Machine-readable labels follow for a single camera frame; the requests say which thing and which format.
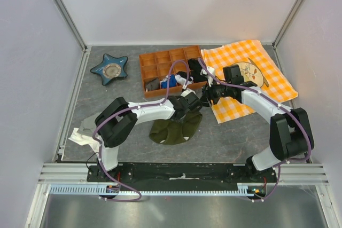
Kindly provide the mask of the olive green underwear cream waistband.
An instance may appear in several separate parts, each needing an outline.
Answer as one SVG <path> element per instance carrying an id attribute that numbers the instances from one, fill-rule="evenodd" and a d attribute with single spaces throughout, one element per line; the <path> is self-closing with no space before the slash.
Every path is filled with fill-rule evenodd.
<path id="1" fill-rule="evenodd" d="M 187 142 L 196 133 L 203 115 L 199 111 L 189 112 L 181 120 L 155 120 L 149 138 L 163 145 L 177 145 Z"/>

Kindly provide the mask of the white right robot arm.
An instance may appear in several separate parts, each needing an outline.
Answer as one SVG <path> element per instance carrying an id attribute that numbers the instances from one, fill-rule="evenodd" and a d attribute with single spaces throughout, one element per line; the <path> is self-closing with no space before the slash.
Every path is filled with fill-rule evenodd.
<path id="1" fill-rule="evenodd" d="M 202 88 L 202 102 L 211 107 L 222 98 L 231 98 L 252 108 L 270 125 L 269 146 L 247 159 L 245 176 L 257 182 L 264 170 L 289 161 L 307 161 L 314 149 L 314 139 L 307 112 L 293 109 L 271 98 L 253 81 L 244 80 L 238 65 L 223 69 L 224 81 L 215 77 L 214 68 L 200 63 L 208 82 Z"/>

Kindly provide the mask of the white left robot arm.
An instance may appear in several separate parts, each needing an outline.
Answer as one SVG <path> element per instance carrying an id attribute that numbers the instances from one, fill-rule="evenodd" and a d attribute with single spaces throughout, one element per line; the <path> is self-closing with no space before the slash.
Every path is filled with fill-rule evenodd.
<path id="1" fill-rule="evenodd" d="M 145 103 L 128 102 L 122 97 L 115 99 L 95 119 L 92 136 L 100 143 L 99 176 L 106 182 L 116 178 L 119 146 L 134 126 L 154 120 L 180 120 L 202 106 L 193 92 Z"/>

